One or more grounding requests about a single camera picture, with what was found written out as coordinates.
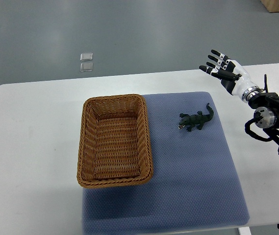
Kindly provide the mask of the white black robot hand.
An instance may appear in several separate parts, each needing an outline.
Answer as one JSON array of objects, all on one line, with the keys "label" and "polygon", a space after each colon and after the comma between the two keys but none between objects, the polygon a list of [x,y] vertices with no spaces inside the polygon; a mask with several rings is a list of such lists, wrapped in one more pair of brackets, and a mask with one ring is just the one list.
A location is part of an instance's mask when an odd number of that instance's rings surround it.
[{"label": "white black robot hand", "polygon": [[221,81],[226,91],[247,103],[249,99],[261,92],[261,88],[251,81],[248,72],[227,55],[211,50],[209,62],[200,65],[199,69]]}]

